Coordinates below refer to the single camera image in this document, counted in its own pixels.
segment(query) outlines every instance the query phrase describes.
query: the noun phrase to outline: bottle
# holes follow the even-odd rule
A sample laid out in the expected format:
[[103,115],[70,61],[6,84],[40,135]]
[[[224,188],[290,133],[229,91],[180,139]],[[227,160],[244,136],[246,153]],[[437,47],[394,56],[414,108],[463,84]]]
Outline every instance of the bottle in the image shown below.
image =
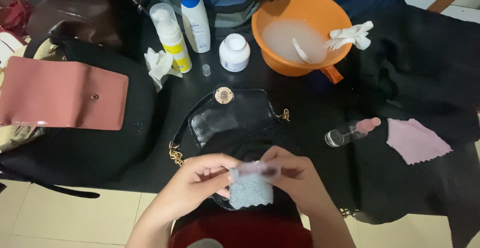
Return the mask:
[[210,50],[210,28],[204,0],[181,0],[181,16],[188,42],[196,53]]
[[325,142],[331,147],[343,146],[352,140],[367,136],[368,132],[371,132],[381,123],[378,117],[348,122],[327,132],[325,134]]
[[230,34],[220,44],[220,63],[232,72],[243,70],[250,58],[250,45],[240,34]]
[[173,56],[173,67],[181,73],[189,72],[192,61],[173,8],[165,3],[155,4],[150,9],[150,17],[165,52]]

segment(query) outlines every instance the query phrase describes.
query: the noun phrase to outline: yellow label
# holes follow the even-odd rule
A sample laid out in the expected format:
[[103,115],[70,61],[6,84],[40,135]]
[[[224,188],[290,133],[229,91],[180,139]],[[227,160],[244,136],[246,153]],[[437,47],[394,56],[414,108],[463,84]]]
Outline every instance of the yellow label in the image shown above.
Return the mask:
[[165,52],[173,56],[173,68],[179,69],[180,71],[188,71],[192,66],[192,61],[187,53],[186,46],[183,46],[183,44],[184,42],[173,46],[164,45],[163,48]]

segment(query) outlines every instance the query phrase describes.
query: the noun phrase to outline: pink leather wallet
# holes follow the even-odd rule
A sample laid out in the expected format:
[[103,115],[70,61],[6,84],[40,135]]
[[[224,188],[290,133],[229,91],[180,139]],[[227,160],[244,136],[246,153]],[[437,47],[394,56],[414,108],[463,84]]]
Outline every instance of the pink leather wallet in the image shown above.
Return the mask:
[[13,56],[4,69],[0,124],[120,130],[128,77],[79,62]]

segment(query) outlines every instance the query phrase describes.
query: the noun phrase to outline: pink spray nozzle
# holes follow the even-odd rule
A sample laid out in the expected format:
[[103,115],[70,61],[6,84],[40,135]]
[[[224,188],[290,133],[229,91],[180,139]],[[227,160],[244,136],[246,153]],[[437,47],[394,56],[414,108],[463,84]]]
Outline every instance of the pink spray nozzle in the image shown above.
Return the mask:
[[357,122],[357,131],[361,132],[362,134],[366,134],[368,132],[371,132],[381,123],[382,121],[378,117],[360,120],[359,122]]

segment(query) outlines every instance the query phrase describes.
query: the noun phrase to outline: white tissue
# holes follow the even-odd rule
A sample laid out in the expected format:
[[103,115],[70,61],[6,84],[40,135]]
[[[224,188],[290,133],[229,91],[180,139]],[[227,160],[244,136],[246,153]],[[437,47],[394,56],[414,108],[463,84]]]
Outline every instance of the white tissue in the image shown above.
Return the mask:
[[182,73],[172,68],[173,56],[171,54],[167,54],[164,51],[155,53],[152,48],[148,48],[144,56],[147,63],[148,75],[152,77],[157,92],[162,89],[162,82],[160,80],[166,74],[172,74],[182,78]]
[[370,46],[370,40],[367,38],[368,30],[372,29],[372,21],[365,22],[362,25],[355,25],[351,28],[333,30],[330,32],[331,40],[325,43],[325,46],[331,51],[342,47],[344,44],[353,43],[360,50]]

